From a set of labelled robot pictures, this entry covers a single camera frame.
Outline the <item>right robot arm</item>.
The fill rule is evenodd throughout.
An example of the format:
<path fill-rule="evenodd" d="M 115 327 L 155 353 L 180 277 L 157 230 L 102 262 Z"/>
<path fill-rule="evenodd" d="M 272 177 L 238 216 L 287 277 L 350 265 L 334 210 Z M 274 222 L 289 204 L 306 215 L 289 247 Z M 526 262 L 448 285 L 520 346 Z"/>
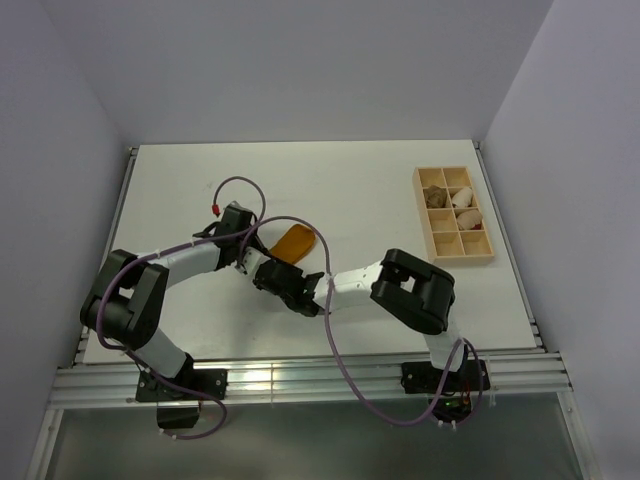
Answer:
<path fill-rule="evenodd" d="M 305 317 L 374 302 L 409 329 L 423 335 L 435 383 L 452 390 L 468 374 L 458 328 L 449 318 L 455 302 L 454 278 L 418 257 L 390 249 L 369 266 L 338 273 L 306 275 L 302 269 L 249 248 L 240 268 L 254 286 L 280 298 Z"/>

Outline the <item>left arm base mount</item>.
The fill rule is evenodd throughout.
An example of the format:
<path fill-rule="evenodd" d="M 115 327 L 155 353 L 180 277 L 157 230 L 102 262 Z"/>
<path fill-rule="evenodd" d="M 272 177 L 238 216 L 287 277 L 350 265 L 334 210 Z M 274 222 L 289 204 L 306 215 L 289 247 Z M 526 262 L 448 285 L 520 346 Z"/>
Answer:
<path fill-rule="evenodd" d="M 156 405 L 157 425 L 164 430 L 187 430 L 200 419 L 205 401 L 226 395 L 226 369 L 196 369 L 184 378 L 164 379 L 142 371 L 135 393 L 137 403 Z"/>

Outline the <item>mustard striped sock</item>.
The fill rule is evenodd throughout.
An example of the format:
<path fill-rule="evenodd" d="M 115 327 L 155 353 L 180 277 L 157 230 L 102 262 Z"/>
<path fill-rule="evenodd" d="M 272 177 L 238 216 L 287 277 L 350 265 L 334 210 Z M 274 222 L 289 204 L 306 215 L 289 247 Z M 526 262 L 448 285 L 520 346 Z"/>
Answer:
<path fill-rule="evenodd" d="M 316 235 L 302 224 L 294 224 L 270 249 L 270 254 L 286 263 L 296 265 L 314 248 Z"/>

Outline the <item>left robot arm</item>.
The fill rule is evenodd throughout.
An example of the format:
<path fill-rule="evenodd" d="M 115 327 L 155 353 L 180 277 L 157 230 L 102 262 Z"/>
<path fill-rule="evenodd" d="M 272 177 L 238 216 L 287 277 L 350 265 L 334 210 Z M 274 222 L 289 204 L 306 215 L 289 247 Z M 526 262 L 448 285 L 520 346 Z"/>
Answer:
<path fill-rule="evenodd" d="M 163 253 L 112 251 L 81 310 L 80 322 L 143 368 L 142 390 L 165 399 L 222 399 L 226 372 L 196 370 L 194 360 L 159 327 L 166 290 L 230 266 L 255 214 L 233 202 L 190 243 Z"/>

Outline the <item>brown sock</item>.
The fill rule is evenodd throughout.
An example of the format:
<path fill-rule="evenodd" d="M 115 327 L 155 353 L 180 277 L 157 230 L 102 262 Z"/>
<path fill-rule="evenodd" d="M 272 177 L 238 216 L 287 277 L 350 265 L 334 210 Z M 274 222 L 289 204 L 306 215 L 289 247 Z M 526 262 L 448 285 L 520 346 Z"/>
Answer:
<path fill-rule="evenodd" d="M 446 207 L 447 192 L 437 185 L 430 185 L 424 190 L 425 203 L 428 209 L 441 209 Z"/>

